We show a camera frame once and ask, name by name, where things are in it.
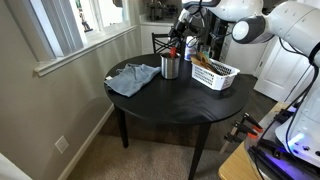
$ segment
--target black table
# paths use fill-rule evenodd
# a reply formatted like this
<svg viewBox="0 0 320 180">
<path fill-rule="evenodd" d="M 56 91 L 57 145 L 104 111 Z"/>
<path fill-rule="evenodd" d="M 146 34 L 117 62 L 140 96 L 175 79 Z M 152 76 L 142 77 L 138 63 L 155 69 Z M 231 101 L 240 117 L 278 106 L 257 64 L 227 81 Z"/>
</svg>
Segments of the black table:
<svg viewBox="0 0 320 180">
<path fill-rule="evenodd" d="M 158 54 L 130 58 L 114 66 L 107 76 L 117 75 L 116 70 L 123 69 L 127 63 L 160 67 L 161 58 Z M 108 90 L 105 85 L 105 91 L 118 114 L 125 148 L 129 145 L 125 112 L 152 123 L 199 126 L 189 179 L 193 179 L 195 175 L 211 124 L 239 112 L 249 96 L 249 89 L 239 76 L 236 76 L 229 88 L 216 91 L 193 79 L 191 71 L 191 62 L 181 58 L 177 79 L 164 79 L 160 72 L 130 98 Z"/>
</svg>

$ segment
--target window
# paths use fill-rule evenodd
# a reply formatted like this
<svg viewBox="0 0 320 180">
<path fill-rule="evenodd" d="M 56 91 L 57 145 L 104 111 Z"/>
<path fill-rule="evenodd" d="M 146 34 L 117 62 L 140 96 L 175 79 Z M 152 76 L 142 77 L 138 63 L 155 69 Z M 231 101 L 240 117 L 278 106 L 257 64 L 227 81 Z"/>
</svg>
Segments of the window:
<svg viewBox="0 0 320 180">
<path fill-rule="evenodd" d="M 40 65 L 67 59 L 132 29 L 128 0 L 5 0 L 5 3 Z"/>
</svg>

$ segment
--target white basket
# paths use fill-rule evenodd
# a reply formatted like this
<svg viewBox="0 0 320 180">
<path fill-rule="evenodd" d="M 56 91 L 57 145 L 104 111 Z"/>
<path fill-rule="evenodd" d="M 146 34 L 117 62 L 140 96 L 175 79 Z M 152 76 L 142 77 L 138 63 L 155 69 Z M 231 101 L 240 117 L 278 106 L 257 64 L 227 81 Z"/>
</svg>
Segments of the white basket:
<svg viewBox="0 0 320 180">
<path fill-rule="evenodd" d="M 233 79 L 240 72 L 239 69 L 210 59 L 212 66 L 222 75 L 215 74 L 203 67 L 192 63 L 192 78 L 208 86 L 213 90 L 223 90 L 231 86 Z"/>
</svg>

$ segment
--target chair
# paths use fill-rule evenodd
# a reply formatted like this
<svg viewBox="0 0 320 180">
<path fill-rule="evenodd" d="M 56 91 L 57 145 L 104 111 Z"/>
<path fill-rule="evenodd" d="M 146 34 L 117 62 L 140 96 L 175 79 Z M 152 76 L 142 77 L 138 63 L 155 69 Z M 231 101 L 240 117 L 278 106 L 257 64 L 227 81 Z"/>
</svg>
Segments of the chair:
<svg viewBox="0 0 320 180">
<path fill-rule="evenodd" d="M 155 34 L 152 33 L 152 45 L 153 45 L 153 53 L 161 53 L 166 49 L 170 49 L 171 47 L 175 46 L 178 39 L 174 39 L 173 41 L 169 42 L 169 35 L 168 34 Z"/>
</svg>

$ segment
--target towel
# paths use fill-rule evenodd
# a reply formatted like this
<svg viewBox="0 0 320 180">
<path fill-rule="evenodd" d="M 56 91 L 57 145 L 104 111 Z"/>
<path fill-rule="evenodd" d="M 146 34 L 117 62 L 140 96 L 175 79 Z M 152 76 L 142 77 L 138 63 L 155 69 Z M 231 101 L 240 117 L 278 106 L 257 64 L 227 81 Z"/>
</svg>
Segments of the towel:
<svg viewBox="0 0 320 180">
<path fill-rule="evenodd" d="M 150 67 L 145 64 L 126 64 L 124 69 L 117 70 L 119 73 L 117 76 L 105 80 L 104 83 L 115 92 L 131 97 L 160 71 L 160 67 Z"/>
</svg>

